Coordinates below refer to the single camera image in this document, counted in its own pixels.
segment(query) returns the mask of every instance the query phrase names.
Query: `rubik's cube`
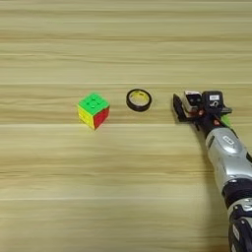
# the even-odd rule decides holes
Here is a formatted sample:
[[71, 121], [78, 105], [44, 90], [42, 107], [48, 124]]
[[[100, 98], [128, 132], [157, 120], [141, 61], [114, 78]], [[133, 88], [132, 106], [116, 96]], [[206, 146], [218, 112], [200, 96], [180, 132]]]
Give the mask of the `rubik's cube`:
[[79, 117], [96, 129], [108, 116], [109, 103], [98, 94], [90, 94], [78, 104]]

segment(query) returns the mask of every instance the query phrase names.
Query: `wooden surface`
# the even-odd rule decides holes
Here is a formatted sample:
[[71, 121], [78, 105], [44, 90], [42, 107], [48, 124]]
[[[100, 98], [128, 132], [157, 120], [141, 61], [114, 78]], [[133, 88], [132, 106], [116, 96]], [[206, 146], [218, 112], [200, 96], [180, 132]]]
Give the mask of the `wooden surface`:
[[[0, 251], [227, 252], [204, 140], [170, 99], [224, 91], [251, 152], [251, 23], [249, 0], [0, 1]], [[76, 109], [93, 91], [96, 132]]]

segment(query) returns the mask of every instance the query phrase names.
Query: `wooden table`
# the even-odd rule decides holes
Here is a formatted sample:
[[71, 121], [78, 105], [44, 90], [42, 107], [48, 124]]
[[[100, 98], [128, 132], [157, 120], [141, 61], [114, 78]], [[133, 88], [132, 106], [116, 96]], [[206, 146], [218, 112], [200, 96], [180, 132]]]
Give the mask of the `wooden table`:
[[[0, 251], [228, 251], [204, 139], [170, 100], [222, 90], [251, 152], [251, 22], [249, 0], [1, 1]], [[95, 132], [76, 107], [93, 91]]]

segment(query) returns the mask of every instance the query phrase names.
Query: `yellow cube face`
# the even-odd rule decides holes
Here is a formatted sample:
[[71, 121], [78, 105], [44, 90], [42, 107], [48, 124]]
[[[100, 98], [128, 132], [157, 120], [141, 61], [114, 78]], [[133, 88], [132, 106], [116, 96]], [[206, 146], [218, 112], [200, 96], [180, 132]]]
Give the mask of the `yellow cube face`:
[[78, 106], [78, 112], [79, 112], [79, 118], [94, 129], [95, 126], [93, 117], [88, 112], [83, 110], [80, 106]]

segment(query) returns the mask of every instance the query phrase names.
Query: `tape roll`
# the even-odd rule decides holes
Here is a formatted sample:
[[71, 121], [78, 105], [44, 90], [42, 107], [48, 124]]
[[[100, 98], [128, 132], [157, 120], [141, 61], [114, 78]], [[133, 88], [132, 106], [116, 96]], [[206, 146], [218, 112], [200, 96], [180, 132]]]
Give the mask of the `tape roll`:
[[148, 92], [135, 89], [127, 93], [126, 102], [134, 111], [144, 112], [150, 108], [153, 99]]

